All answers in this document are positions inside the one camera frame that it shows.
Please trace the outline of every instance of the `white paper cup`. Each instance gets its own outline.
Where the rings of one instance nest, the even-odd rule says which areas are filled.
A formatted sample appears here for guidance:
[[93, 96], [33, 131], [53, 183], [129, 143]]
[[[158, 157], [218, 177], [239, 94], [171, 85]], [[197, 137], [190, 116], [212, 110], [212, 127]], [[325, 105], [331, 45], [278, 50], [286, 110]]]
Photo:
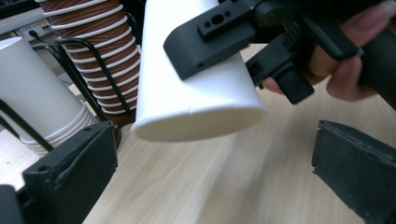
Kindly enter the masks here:
[[[0, 98], [42, 137], [61, 130], [82, 104], [32, 50], [14, 37], [0, 41]], [[33, 138], [4, 113], [0, 116], [25, 140]]]
[[[266, 114], [267, 107], [239, 53], [182, 81], [163, 50], [174, 28], [218, 4], [217, 0], [147, 2], [132, 126], [138, 138], [157, 142], [205, 139], [245, 129]], [[163, 12], [176, 16], [164, 17]]]
[[[93, 115], [91, 114], [87, 106], [85, 106], [83, 102], [81, 103], [84, 106], [82, 107], [80, 113], [75, 117], [75, 119], [72, 122], [70, 122], [67, 126], [63, 127], [58, 132], [44, 138], [50, 145], [53, 145], [53, 143], [59, 142], [62, 139], [67, 139], [71, 137], [77, 130], [80, 130], [81, 128], [85, 127], [84, 124], [86, 125], [88, 120], [93, 118]], [[23, 139], [22, 137], [20, 139], [27, 146], [39, 145], [35, 140], [29, 141]]]
[[[80, 130], [93, 125], [96, 123], [96, 120], [93, 117], [89, 117], [88, 119], [84, 120], [84, 123], [73, 133], [70, 134], [70, 137], [79, 132]], [[52, 145], [53, 147], [58, 147], [60, 144], [65, 142], [68, 138], [60, 138], [58, 140], [52, 141], [49, 144]], [[41, 145], [39, 144], [25, 144], [27, 147], [33, 150], [33, 152], [38, 155], [39, 157], [44, 157], [45, 155], [48, 154], [48, 151], [44, 149]]]

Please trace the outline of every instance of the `wooden table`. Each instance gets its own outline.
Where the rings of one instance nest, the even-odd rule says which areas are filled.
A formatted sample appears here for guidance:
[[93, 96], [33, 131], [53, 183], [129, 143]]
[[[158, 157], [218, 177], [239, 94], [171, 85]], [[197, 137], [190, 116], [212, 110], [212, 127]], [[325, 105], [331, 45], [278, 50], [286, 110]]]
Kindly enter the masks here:
[[[396, 147], [396, 112], [378, 96], [346, 103], [330, 97], [325, 83], [315, 88], [298, 105], [258, 91], [270, 108], [266, 119], [205, 141], [150, 143], [124, 127], [119, 168], [85, 223], [363, 223], [312, 174], [318, 122], [343, 123]], [[10, 147], [23, 145], [1, 136], [4, 183], [27, 152], [12, 148], [17, 156], [4, 161]]]

